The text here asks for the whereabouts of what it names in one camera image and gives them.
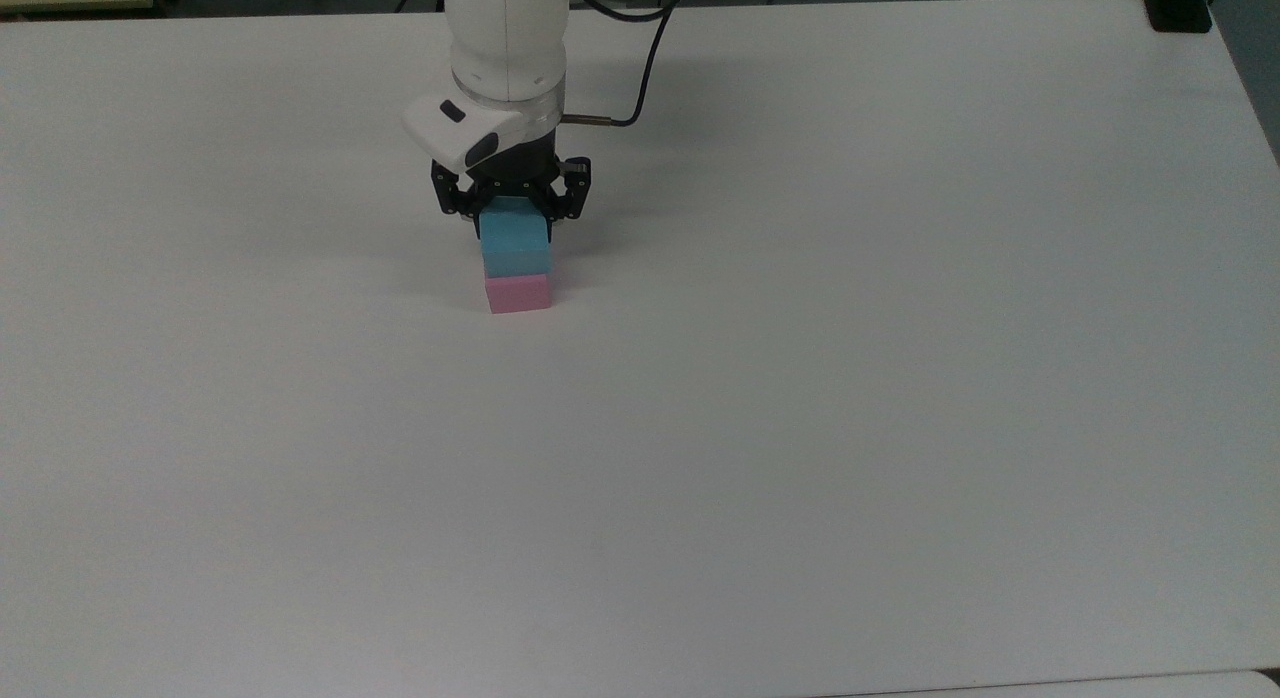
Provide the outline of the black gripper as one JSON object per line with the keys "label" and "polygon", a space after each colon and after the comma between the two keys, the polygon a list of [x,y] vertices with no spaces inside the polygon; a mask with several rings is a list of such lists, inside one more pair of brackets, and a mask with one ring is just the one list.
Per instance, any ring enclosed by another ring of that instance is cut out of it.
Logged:
{"label": "black gripper", "polygon": [[479,161],[466,170],[470,179],[466,187],[460,184],[461,174],[431,160],[431,186],[440,210],[462,220],[475,220],[483,211],[480,193],[489,190],[495,195],[538,196],[547,204],[544,218],[549,224],[577,220],[591,190],[593,164],[589,158],[558,161],[557,132],[552,129]]}

